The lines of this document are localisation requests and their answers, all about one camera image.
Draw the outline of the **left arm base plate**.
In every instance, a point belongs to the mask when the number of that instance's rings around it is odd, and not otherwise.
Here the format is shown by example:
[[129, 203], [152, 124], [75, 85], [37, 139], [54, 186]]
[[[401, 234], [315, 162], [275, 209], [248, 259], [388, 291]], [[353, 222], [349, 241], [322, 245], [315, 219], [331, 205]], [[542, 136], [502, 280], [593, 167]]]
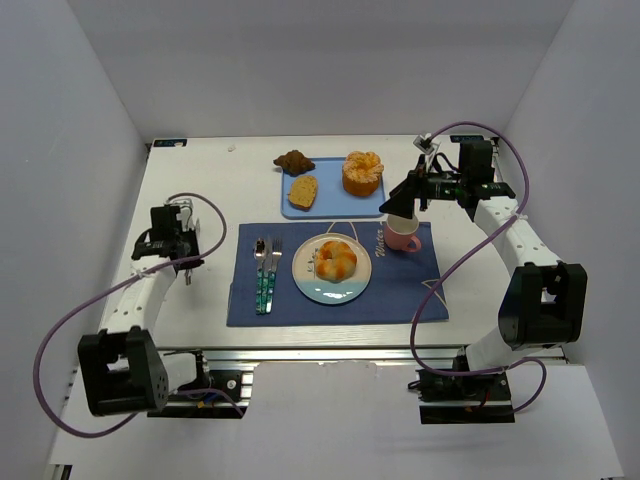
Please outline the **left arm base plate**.
[[254, 365], [213, 364], [209, 387], [204, 393], [174, 394], [159, 412], [148, 418], [221, 420], [241, 419], [253, 386]]

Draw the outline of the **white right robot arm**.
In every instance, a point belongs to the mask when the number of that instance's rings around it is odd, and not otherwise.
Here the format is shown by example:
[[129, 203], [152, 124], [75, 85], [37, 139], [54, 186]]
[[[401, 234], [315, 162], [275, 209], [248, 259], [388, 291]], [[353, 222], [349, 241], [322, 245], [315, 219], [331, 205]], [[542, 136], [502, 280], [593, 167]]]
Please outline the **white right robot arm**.
[[496, 180], [492, 143], [461, 142], [458, 165], [451, 171], [436, 166], [438, 148], [430, 137], [419, 136], [414, 143], [421, 151], [419, 160], [380, 212], [411, 219], [432, 201], [453, 201], [486, 234], [483, 243], [494, 246], [510, 275], [497, 326], [459, 352], [453, 374], [497, 374], [531, 353], [577, 341], [587, 273], [546, 246], [523, 213], [524, 200]]

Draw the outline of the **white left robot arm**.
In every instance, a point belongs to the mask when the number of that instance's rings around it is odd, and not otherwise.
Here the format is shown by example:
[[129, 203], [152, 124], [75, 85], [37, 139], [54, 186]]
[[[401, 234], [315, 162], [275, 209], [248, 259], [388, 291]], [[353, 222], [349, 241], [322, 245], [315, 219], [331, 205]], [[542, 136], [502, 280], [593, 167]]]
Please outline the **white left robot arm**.
[[193, 202], [177, 200], [151, 209], [151, 227], [134, 245], [132, 284], [101, 330], [85, 335], [78, 354], [90, 412], [108, 416], [162, 410], [179, 390], [206, 388], [203, 354], [158, 351], [152, 331], [166, 294], [183, 274], [191, 283], [199, 257], [199, 223]]

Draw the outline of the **round orange white bun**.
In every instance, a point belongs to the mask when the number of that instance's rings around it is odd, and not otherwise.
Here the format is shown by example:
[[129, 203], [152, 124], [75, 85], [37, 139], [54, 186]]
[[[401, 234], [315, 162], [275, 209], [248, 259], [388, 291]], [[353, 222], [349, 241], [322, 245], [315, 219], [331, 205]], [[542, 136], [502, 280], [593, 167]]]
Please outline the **round orange white bun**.
[[314, 258], [315, 274], [321, 280], [339, 283], [355, 273], [357, 256], [344, 241], [325, 242]]

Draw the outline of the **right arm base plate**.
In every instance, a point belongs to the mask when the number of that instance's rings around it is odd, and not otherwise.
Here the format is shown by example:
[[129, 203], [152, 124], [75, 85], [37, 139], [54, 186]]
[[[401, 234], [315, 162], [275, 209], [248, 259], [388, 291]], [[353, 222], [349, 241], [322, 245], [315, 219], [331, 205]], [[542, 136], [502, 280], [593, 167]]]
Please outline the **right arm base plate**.
[[407, 389], [419, 399], [423, 425], [508, 424], [515, 422], [505, 373], [469, 377], [417, 372]]

